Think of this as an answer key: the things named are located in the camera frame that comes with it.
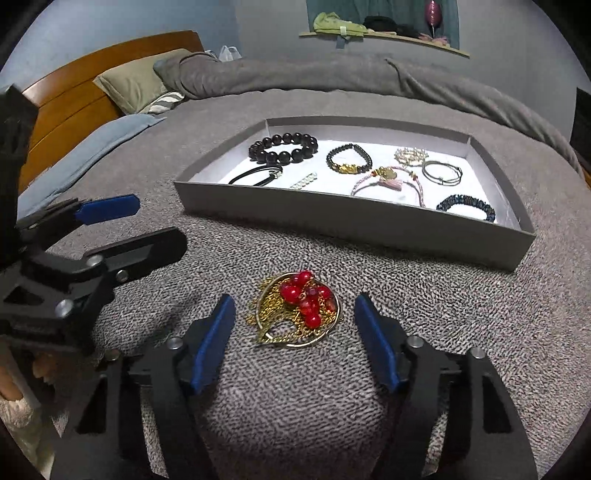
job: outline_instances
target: white plastic bag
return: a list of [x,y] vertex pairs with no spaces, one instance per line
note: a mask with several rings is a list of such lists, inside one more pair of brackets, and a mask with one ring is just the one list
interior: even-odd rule
[[241,59],[242,55],[240,55],[240,52],[236,47],[228,47],[227,45],[224,45],[220,51],[218,58],[221,61],[232,61]]

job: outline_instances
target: black beaded bracelet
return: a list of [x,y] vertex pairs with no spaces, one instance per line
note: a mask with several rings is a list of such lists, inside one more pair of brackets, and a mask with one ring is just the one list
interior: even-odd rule
[[[349,163],[344,163],[342,165],[337,165],[333,162],[333,157],[337,153],[344,152],[352,148],[357,152],[357,154],[365,160],[365,165],[351,165]],[[359,145],[348,143],[346,145],[341,145],[340,147],[336,147],[334,150],[329,151],[329,154],[326,156],[326,164],[329,166],[331,170],[334,170],[337,173],[350,173],[350,174],[358,174],[358,173],[366,173],[371,170],[373,162],[369,154],[361,148]]]
[[482,210],[486,213],[487,222],[495,221],[495,209],[488,203],[478,200],[477,198],[470,197],[469,195],[450,195],[435,208],[436,210],[447,212],[454,205],[468,205],[470,207],[478,208],[479,210]]
[[[453,179],[444,179],[443,177],[436,177],[435,175],[431,175],[427,171],[427,167],[429,165],[441,165],[442,167],[447,167],[456,174],[456,177]],[[456,167],[455,165],[452,165],[450,163],[444,163],[444,162],[440,162],[437,160],[428,160],[428,161],[423,162],[423,167],[421,168],[421,171],[423,172],[423,175],[425,175],[425,178],[427,180],[430,180],[433,183],[437,183],[439,185],[446,185],[448,187],[455,187],[455,186],[459,185],[460,182],[462,181],[462,175],[463,175],[462,169],[460,167]]]
[[[281,143],[289,145],[302,145],[302,148],[295,148],[289,153],[283,151],[279,154],[276,152],[265,152],[266,148],[271,148],[272,145],[278,146]],[[265,137],[261,141],[254,142],[248,147],[248,157],[251,161],[257,163],[266,163],[267,166],[273,167],[275,165],[286,166],[290,163],[300,163],[303,160],[312,158],[318,152],[318,140],[311,135],[302,135],[299,132],[292,134],[273,135],[273,137]]]
[[281,165],[273,165],[272,167],[270,167],[269,165],[261,165],[260,167],[255,167],[252,170],[248,170],[244,173],[241,173],[237,177],[234,177],[232,180],[228,182],[228,185],[232,185],[237,180],[243,179],[244,177],[248,177],[253,173],[265,170],[270,170],[269,176],[264,180],[255,183],[253,187],[262,187],[263,185],[267,185],[268,183],[271,183],[273,180],[281,177],[281,174],[283,173],[283,167]]

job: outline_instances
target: wall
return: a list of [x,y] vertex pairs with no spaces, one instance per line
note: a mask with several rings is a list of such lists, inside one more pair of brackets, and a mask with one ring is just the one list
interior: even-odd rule
[[194,30],[206,50],[240,48],[232,0],[54,0],[0,72],[21,89],[93,51],[176,30]]
[[[334,40],[298,38],[307,31],[306,0],[235,0],[242,53],[252,58],[294,59],[335,51]],[[567,138],[576,88],[591,81],[558,29],[531,0],[457,0],[460,48],[448,52],[396,41],[365,38],[345,51],[388,53],[434,65],[507,93],[549,120]]]

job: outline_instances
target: window sill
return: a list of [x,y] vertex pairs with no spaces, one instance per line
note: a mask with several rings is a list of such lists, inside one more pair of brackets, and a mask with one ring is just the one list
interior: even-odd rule
[[[303,32],[300,33],[300,38],[301,37],[336,37],[337,35],[332,35],[332,34],[317,34],[316,32]],[[436,48],[438,50],[444,50],[444,51],[448,51],[449,53],[453,53],[455,55],[459,55],[460,57],[465,57],[467,59],[470,58],[470,54],[462,51],[462,50],[458,50],[456,48],[451,48],[451,47],[443,47],[441,45],[437,45],[436,43],[432,43],[429,41],[424,41],[424,40],[419,40],[418,38],[410,38],[410,37],[402,37],[400,35],[393,35],[391,33],[383,33],[383,32],[373,32],[373,33],[366,33],[363,35],[364,37],[368,37],[368,38],[381,38],[383,40],[394,40],[394,41],[403,41],[403,42],[407,42],[407,43],[416,43],[419,45],[424,45],[426,47],[430,47],[430,48]]]

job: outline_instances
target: metal bolt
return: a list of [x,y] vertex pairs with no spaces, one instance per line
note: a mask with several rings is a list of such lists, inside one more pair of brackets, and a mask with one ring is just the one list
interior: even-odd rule
[[101,263],[102,261],[103,261],[102,255],[92,255],[92,257],[88,257],[86,259],[86,265],[88,265],[89,267],[95,267],[99,263]]
[[421,348],[423,345],[425,345],[425,340],[416,335],[411,335],[407,338],[407,344],[412,348]]
[[105,360],[108,362],[114,362],[115,360],[118,360],[119,357],[121,356],[121,352],[118,351],[116,348],[109,348],[108,350],[105,350]]
[[183,346],[183,339],[181,337],[171,337],[166,340],[166,347],[169,350],[178,350]]
[[128,281],[129,274],[127,273],[127,270],[119,270],[115,274],[115,280],[118,281],[119,283],[125,283],[126,281]]
[[483,348],[480,348],[479,346],[473,346],[472,348],[470,348],[470,353],[474,358],[477,358],[478,360],[482,360],[484,357],[486,357],[485,350]]
[[74,302],[70,299],[64,299],[56,305],[56,315],[59,318],[64,319],[72,312],[73,308]]

